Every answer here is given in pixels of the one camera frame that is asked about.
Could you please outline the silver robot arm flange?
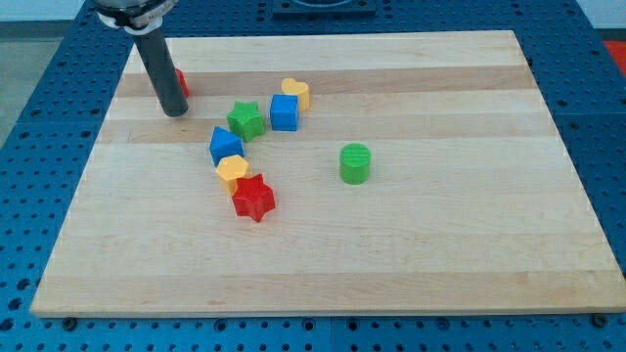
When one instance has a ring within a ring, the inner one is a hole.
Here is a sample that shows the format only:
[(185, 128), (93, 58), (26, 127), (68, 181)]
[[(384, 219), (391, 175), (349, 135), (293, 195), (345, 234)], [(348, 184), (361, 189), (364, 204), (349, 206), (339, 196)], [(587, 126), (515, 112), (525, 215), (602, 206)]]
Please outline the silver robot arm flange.
[(101, 22), (132, 35), (149, 33), (162, 25), (162, 18), (178, 0), (93, 0)]

